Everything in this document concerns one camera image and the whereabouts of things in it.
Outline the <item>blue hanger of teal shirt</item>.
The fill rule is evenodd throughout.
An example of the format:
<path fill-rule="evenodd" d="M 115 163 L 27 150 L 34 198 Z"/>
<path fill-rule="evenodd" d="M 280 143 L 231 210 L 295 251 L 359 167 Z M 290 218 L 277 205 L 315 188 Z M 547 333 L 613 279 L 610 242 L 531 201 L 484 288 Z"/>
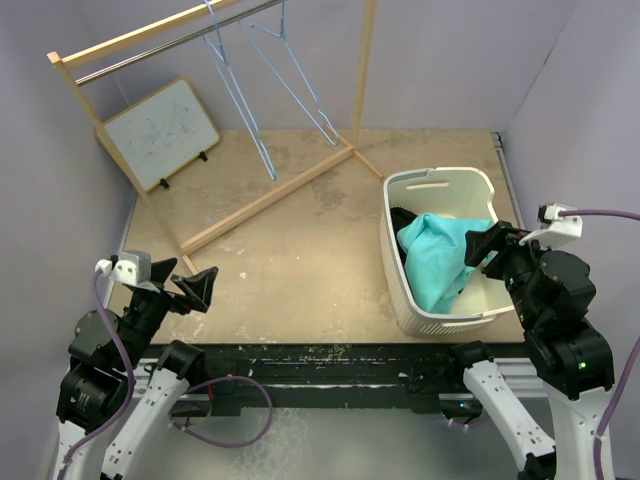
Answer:
<path fill-rule="evenodd" d="M 222 35 L 220 33 L 220 24 L 211 1 L 203 1 L 203 5 L 209 13 L 214 27 L 215 34 L 204 34 L 202 36 L 206 48 L 211 56 L 212 63 L 218 72 L 225 89 L 235 105 L 241 120 L 244 123 L 269 177 L 275 181 L 277 173 L 268 148 L 262 138 L 261 130 L 249 106 L 249 103 L 241 89 L 236 78 L 229 57 L 226 53 Z"/>

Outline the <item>blue hanger of black shirt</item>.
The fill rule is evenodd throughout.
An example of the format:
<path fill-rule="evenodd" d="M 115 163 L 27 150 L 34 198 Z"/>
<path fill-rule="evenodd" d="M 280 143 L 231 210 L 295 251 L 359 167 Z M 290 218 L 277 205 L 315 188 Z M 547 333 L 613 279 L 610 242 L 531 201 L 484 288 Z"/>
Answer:
<path fill-rule="evenodd" d="M 247 17 L 239 21 L 241 32 L 311 124 L 330 145 L 337 146 L 339 134 L 289 42 L 287 2 L 276 4 L 279 6 L 277 27 L 270 28 Z"/>

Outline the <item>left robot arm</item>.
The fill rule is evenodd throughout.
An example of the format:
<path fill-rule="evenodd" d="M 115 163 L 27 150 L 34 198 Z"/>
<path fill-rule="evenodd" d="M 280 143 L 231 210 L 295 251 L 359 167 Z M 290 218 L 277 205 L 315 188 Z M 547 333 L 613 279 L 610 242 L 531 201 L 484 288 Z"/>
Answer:
<path fill-rule="evenodd" d="M 54 478 L 124 479 L 154 427 L 185 392 L 202 387 L 205 354 L 179 340 L 166 346 L 152 368 L 142 399 L 132 401 L 134 370 L 169 313 L 204 313 L 212 303 L 217 267 L 193 276 L 174 274 L 176 259 L 122 251 L 96 263 L 105 277 L 132 293 L 118 315 L 99 304 L 76 324 L 69 368 L 56 407 L 59 444 Z"/>

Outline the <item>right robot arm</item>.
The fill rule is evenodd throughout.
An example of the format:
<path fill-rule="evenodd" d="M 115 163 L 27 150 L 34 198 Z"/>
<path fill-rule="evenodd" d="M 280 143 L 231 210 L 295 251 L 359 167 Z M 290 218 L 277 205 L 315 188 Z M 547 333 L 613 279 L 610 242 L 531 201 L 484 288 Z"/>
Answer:
<path fill-rule="evenodd" d="M 480 401 L 519 478 L 614 478 L 605 418 L 614 393 L 614 362 L 609 343 L 586 318 L 596 294 L 589 265 L 508 222 L 469 231 L 465 239 L 466 265 L 506 287 L 548 399 L 554 433 L 537 424 L 480 341 L 453 347 L 446 383 Z"/>

